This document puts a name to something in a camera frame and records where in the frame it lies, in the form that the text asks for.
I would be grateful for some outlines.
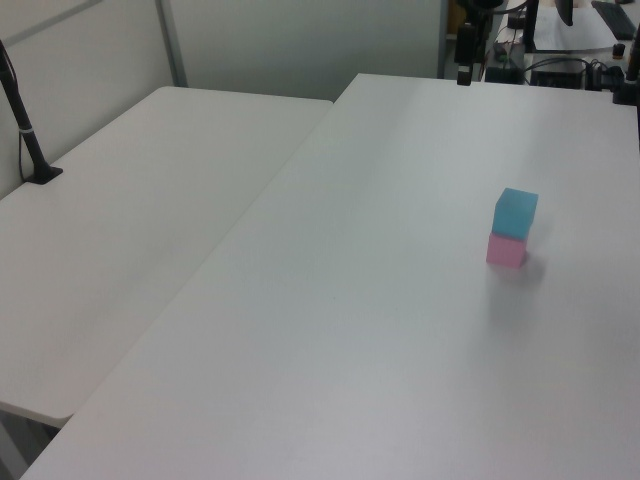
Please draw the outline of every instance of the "pink cube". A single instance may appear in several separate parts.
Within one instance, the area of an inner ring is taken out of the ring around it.
[[[489,235],[487,263],[494,263],[509,268],[520,268],[527,254],[527,240],[502,237],[492,233]]]

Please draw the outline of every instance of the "foam block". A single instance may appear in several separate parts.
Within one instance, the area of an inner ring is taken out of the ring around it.
[[[502,265],[509,268],[520,268],[527,254],[527,240],[501,237],[492,233],[489,235],[487,248],[487,263]]]
[[[501,237],[525,240],[537,205],[538,194],[505,188],[496,203],[491,231]]]

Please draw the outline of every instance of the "desk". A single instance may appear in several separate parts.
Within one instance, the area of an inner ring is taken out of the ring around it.
[[[640,478],[634,119],[360,75],[24,479]]]
[[[61,426],[330,102],[163,88],[0,202],[0,408]]]

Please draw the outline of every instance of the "microphone stand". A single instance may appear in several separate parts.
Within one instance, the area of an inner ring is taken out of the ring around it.
[[[620,89],[613,92],[613,103],[617,105],[637,105],[638,73],[640,72],[640,38],[638,32],[633,38],[629,54],[629,68]]]
[[[54,179],[62,173],[61,168],[50,166],[42,155],[38,139],[31,126],[31,121],[27,115],[27,111],[22,103],[22,98],[18,92],[18,84],[14,77],[11,63],[9,61],[9,55],[0,40],[0,81],[4,87],[4,92],[7,95],[11,110],[18,123],[18,129],[20,135],[24,139],[24,143],[29,150],[31,160],[33,161],[33,175],[27,178],[25,181],[29,183],[36,183],[38,185],[44,185],[50,180]]]

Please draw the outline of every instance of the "monitor stand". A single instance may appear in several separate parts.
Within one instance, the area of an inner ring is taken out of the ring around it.
[[[522,33],[522,43],[525,53],[534,53],[536,47],[533,44],[533,34],[536,31],[536,19],[538,18],[539,0],[533,0],[527,5],[527,13],[524,17],[524,32]]]

